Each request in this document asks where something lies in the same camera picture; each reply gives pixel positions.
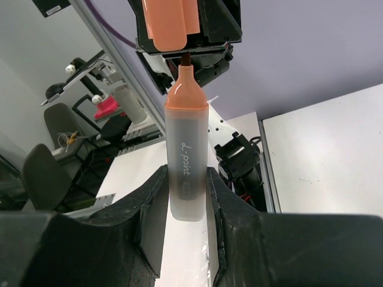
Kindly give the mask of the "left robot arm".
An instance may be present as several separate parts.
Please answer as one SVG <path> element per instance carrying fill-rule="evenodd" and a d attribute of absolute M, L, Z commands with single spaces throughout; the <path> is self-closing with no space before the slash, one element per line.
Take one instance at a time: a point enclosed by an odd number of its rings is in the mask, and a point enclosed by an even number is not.
<path fill-rule="evenodd" d="M 233 45 L 242 41 L 240 1 L 129 1 L 136 17 L 136 48 L 161 94 L 178 78 L 184 53 L 191 54 L 194 78 L 204 87 L 228 71 Z M 265 212 L 260 175 L 261 138 L 248 139 L 211 108 L 209 141 L 218 173 L 244 202 Z"/>

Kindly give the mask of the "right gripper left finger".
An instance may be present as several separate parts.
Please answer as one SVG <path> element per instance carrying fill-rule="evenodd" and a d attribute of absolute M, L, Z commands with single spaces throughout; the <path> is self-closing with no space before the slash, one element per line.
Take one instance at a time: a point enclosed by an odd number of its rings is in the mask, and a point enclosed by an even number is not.
<path fill-rule="evenodd" d="M 2 286 L 153 286 L 168 211 L 168 168 L 87 218 L 1 213 Z"/>

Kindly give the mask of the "orange frosted marker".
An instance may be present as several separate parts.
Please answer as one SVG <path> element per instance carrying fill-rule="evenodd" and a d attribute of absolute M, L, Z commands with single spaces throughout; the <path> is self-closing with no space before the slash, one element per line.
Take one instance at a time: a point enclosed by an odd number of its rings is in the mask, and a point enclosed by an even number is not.
<path fill-rule="evenodd" d="M 208 116 L 206 95 L 186 53 L 165 103 L 170 208 L 179 221 L 198 222 L 205 214 Z"/>

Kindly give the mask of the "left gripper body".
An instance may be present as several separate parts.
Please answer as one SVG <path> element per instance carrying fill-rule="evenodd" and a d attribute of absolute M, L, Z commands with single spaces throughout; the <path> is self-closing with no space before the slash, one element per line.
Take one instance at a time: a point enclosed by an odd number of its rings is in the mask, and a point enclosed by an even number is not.
<path fill-rule="evenodd" d="M 204 87 L 229 70 L 242 41 L 240 1 L 130 1 L 136 17 L 137 55 L 159 90 L 178 78 L 183 54 Z"/>

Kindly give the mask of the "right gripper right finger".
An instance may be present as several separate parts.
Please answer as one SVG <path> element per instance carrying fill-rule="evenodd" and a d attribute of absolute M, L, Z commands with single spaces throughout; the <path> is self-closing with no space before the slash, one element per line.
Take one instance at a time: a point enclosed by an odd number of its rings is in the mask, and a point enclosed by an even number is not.
<path fill-rule="evenodd" d="M 261 213 L 206 172 L 213 286 L 381 286 L 382 219 Z"/>

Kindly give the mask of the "orange marker cap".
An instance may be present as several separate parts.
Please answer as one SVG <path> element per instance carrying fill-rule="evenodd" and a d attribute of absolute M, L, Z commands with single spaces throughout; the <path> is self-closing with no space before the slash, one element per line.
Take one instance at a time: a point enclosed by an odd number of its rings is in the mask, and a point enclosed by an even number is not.
<path fill-rule="evenodd" d="M 200 32 L 197 0 L 143 0 L 148 37 L 160 52 L 185 48 L 187 36 Z"/>

